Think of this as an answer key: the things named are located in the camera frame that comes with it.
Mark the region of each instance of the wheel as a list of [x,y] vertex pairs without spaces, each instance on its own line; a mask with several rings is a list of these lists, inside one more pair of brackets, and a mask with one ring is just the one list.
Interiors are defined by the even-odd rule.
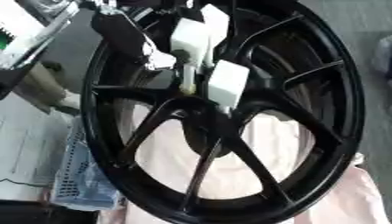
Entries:
[[[226,1],[208,2],[230,11]],[[179,92],[176,75],[167,86],[151,88],[161,73],[144,71],[104,42],[87,71],[82,118],[96,162],[128,200],[171,223],[284,221],[333,187],[361,140],[365,110],[360,77],[346,48],[325,22],[295,1],[239,1],[233,14],[238,35],[217,47],[215,54],[230,50],[235,62],[249,67],[251,73],[231,116],[206,99],[203,86],[208,71],[197,80],[200,88],[195,95]],[[159,49],[168,52],[176,18],[149,10],[134,11],[133,16]],[[132,109],[135,102],[150,105],[150,113],[124,139],[119,126],[126,121],[119,118],[119,109]],[[271,110],[298,121],[315,139],[297,169],[282,181],[270,174],[241,138],[253,117]],[[144,139],[170,119],[181,121],[187,142],[199,153],[186,192],[156,181],[135,159]],[[198,191],[209,166],[229,152],[253,171],[263,189],[238,199],[201,198]]]

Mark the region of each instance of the pink fabric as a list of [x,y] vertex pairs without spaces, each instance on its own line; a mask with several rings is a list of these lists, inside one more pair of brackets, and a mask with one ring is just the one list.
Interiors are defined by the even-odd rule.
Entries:
[[[147,113],[139,107],[134,114],[140,123]],[[288,177],[297,167],[301,149],[300,125],[283,121],[274,115],[258,115],[242,138],[269,168],[277,180]],[[181,124],[169,121],[147,139],[137,155],[137,162],[156,180],[184,192],[193,175],[199,156],[187,145]],[[388,224],[382,197],[370,176],[355,165],[355,159],[339,183],[316,205],[284,224]],[[209,199],[230,199],[260,192],[255,174],[233,153],[218,158],[211,166],[199,192]],[[101,214],[100,224],[164,224],[167,223],[137,206],[128,204],[126,211]]]

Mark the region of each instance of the gray surface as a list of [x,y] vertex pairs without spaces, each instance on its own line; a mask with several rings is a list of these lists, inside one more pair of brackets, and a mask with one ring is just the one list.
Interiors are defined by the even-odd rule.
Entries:
[[[392,34],[392,1],[300,1],[330,24],[358,65],[367,100],[367,123],[360,150],[367,157],[366,167],[380,187],[387,212],[392,217],[392,120],[387,111],[392,105],[392,91],[370,67],[377,41]],[[89,13],[81,13],[46,55],[65,66],[68,74],[66,83],[74,90],[81,86],[89,55],[99,39],[88,27],[88,22]]]

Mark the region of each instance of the white block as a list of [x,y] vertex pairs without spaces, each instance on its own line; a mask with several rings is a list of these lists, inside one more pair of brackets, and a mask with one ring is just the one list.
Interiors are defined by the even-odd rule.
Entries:
[[200,70],[206,56],[209,31],[205,24],[187,18],[181,18],[171,35],[171,50],[185,50],[191,58],[190,64]]
[[206,21],[208,30],[210,31],[210,39],[208,50],[204,61],[208,67],[214,66],[214,49],[228,36],[228,26],[230,17],[222,10],[208,4],[201,13]]
[[235,109],[241,99],[249,77],[249,69],[220,60],[208,82],[208,99],[221,107]]

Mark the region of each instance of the blue plastic basket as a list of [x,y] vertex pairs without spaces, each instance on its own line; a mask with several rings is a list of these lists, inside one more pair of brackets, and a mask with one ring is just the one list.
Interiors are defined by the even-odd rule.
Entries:
[[109,183],[92,158],[81,119],[75,118],[66,140],[66,152],[56,174],[51,202],[75,210],[116,209],[122,195]]

